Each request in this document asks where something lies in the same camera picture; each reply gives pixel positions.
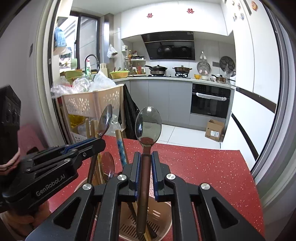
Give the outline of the person's left hand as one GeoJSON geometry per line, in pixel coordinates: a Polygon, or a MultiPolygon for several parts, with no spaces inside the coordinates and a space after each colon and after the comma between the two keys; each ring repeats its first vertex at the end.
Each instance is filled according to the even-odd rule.
{"type": "Polygon", "coordinates": [[[10,173],[13,169],[17,167],[17,165],[20,162],[20,155],[21,151],[20,148],[18,148],[18,151],[16,154],[8,161],[6,164],[0,165],[0,175],[4,176],[10,173]]]}

